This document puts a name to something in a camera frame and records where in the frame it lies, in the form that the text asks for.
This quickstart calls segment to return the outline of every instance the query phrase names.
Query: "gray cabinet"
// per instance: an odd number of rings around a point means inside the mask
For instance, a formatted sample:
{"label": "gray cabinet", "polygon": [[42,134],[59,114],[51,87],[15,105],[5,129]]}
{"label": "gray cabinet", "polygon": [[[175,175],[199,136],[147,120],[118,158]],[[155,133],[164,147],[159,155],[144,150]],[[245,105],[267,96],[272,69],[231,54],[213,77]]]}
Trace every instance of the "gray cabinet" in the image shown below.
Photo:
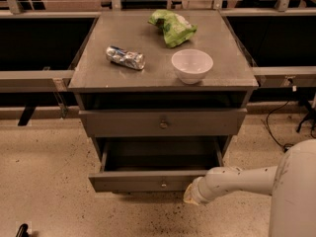
{"label": "gray cabinet", "polygon": [[[100,173],[89,176],[96,192],[182,191],[221,166],[257,87],[217,12],[182,11],[199,28],[174,49],[147,24],[151,13],[103,13],[69,85],[101,161]],[[143,52],[144,70],[108,62],[104,51],[111,44]],[[172,54],[183,48],[203,50],[214,60],[198,84],[185,85],[173,72]]]}

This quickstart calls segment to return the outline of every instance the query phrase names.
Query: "open drawer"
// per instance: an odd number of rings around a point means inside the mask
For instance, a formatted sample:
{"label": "open drawer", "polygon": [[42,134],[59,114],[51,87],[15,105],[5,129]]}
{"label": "open drawer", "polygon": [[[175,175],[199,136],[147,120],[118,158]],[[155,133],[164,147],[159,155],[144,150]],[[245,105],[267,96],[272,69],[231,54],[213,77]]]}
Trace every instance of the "open drawer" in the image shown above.
{"label": "open drawer", "polygon": [[222,166],[216,137],[109,138],[96,192],[183,191],[193,179]]}
{"label": "open drawer", "polygon": [[110,110],[79,113],[88,136],[235,135],[246,109]]}

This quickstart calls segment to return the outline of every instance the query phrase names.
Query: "drawer knob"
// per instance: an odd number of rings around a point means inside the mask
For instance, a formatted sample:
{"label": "drawer knob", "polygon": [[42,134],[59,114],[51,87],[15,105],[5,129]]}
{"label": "drawer knob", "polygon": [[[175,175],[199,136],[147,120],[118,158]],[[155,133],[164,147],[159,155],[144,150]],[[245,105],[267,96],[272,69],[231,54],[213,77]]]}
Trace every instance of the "drawer knob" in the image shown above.
{"label": "drawer knob", "polygon": [[162,119],[160,121],[160,128],[166,129],[167,127],[168,127],[168,123],[164,119]]}

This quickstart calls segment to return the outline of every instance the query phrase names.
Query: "tabletop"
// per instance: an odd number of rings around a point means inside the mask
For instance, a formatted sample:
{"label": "tabletop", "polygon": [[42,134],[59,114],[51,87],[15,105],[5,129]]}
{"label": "tabletop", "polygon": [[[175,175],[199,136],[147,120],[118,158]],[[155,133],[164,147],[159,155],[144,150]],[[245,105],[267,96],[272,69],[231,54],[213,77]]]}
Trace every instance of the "tabletop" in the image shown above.
{"label": "tabletop", "polygon": [[[190,40],[168,48],[163,33],[148,23],[154,11],[105,11],[92,31],[69,84],[73,92],[194,90],[206,87],[257,87],[252,70],[217,11],[175,11],[197,25]],[[114,45],[145,56],[141,71],[106,59],[106,49]],[[187,48],[208,53],[214,65],[202,82],[186,85],[173,71],[172,55]]]}

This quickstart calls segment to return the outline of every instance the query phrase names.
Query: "green chip bag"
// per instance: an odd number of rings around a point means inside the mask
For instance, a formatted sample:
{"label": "green chip bag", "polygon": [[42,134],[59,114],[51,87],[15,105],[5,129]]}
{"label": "green chip bag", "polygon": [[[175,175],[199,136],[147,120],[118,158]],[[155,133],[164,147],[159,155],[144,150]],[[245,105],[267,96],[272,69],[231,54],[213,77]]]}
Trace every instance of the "green chip bag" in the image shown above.
{"label": "green chip bag", "polygon": [[163,30],[165,43],[170,48],[191,38],[198,28],[191,25],[183,16],[168,10],[155,11],[148,23]]}

